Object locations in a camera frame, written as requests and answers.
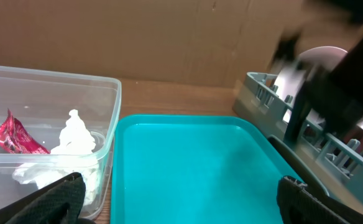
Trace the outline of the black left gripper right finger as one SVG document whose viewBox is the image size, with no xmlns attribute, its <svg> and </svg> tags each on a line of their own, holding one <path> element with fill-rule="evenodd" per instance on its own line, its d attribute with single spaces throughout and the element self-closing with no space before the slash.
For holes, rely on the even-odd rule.
<svg viewBox="0 0 363 224">
<path fill-rule="evenodd" d="M 363 214 L 333 198 L 319 200 L 288 175 L 278 182 L 277 205 L 284 224 L 363 224 Z"/>
</svg>

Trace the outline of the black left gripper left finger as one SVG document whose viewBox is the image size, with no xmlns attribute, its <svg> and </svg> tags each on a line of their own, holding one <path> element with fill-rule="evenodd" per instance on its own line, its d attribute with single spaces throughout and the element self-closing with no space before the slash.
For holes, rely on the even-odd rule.
<svg viewBox="0 0 363 224">
<path fill-rule="evenodd" d="M 82 175 L 73 172 L 0 209 L 0 224 L 76 224 L 85 192 Z"/>
</svg>

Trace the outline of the white tissue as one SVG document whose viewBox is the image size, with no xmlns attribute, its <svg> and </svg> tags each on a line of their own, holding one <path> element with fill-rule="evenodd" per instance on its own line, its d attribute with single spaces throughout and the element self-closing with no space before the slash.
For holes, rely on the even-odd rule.
<svg viewBox="0 0 363 224">
<path fill-rule="evenodd" d="M 84 121 L 79 117 L 77 110 L 69 112 L 70 118 L 59 135 L 60 144 L 51 149 L 51 155 L 61 156 L 53 164 L 24 163 L 17 168 L 12 178 L 20 184 L 36 184 L 42 189 L 73 172 L 82 175 L 86 185 L 83 205 L 91 205 L 98 194 L 101 174 L 97 159 L 81 161 L 67 158 L 67 155 L 80 156 L 93 153 L 96 147 L 94 137 L 87 130 Z"/>
</svg>

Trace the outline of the red snack wrapper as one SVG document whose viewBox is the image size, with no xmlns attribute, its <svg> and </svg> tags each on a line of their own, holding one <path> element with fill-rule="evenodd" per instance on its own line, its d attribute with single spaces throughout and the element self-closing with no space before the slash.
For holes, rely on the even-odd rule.
<svg viewBox="0 0 363 224">
<path fill-rule="evenodd" d="M 7 110 L 5 122 L 0 125 L 0 146 L 10 154 L 50 154 L 27 132 L 10 110 Z"/>
</svg>

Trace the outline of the large white pink plate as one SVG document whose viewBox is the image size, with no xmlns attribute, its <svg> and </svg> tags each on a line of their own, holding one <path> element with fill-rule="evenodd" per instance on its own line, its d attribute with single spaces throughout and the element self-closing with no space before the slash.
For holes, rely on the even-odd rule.
<svg viewBox="0 0 363 224">
<path fill-rule="evenodd" d="M 276 94 L 283 100 L 296 97 L 312 67 L 320 65 L 332 70 L 346 54 L 346 50 L 333 46 L 315 47 L 298 55 L 290 47 L 277 50 L 271 65 L 271 72 L 277 75 Z"/>
</svg>

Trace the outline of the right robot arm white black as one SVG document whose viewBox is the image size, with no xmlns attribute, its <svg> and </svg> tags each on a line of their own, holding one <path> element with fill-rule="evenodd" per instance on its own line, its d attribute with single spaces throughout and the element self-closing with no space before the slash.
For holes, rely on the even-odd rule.
<svg viewBox="0 0 363 224">
<path fill-rule="evenodd" d="M 344 134 L 363 121 L 363 35 L 335 65 L 325 54 L 296 54 L 304 35 L 319 37 L 323 32 L 334 34 L 343 27 L 363 26 L 363 0 L 304 1 L 303 7 L 318 16 L 283 34 L 270 63 L 274 72 L 289 68 L 300 88 L 284 135 L 288 142 L 296 142 L 311 110 L 324 118 L 324 134 Z M 320 30 L 327 22 L 335 23 L 335 28 Z"/>
</svg>

